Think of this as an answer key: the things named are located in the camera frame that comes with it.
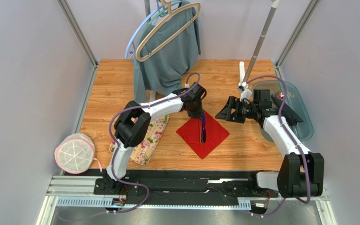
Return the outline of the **red paper napkin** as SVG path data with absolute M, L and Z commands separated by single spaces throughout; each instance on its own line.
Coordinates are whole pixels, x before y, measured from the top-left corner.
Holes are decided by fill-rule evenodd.
M 205 159 L 229 136 L 229 132 L 209 113 L 204 113 L 206 117 L 207 135 L 205 143 L 200 143 L 201 122 L 199 118 L 190 119 L 176 131 L 200 159 Z

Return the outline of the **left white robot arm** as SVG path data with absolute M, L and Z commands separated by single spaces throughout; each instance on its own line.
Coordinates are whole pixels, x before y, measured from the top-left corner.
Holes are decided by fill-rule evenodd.
M 109 124 L 113 142 L 112 159 L 106 169 L 109 176 L 115 181 L 125 177 L 131 154 L 145 139 L 151 122 L 183 111 L 187 112 L 189 118 L 204 121 L 202 100 L 206 94 L 206 89 L 195 82 L 190 88 L 175 90 L 168 96 L 149 103 L 130 101 Z

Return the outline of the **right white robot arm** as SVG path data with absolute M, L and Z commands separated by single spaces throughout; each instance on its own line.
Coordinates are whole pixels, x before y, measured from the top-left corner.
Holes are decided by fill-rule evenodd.
M 289 126 L 302 119 L 269 89 L 254 90 L 253 101 L 230 96 L 215 117 L 237 123 L 255 120 L 280 150 L 283 162 L 279 171 L 253 172 L 252 179 L 259 188 L 277 191 L 283 198 L 322 195 L 324 158 L 312 153 L 292 132 Z

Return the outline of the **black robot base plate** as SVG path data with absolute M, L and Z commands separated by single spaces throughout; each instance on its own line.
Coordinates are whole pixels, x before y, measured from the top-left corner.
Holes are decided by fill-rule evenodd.
M 182 206 L 237 206 L 238 199 L 277 198 L 275 191 L 259 188 L 251 171 L 128 170 L 124 183 L 106 172 L 96 179 L 93 193 L 114 195 L 125 203 Z

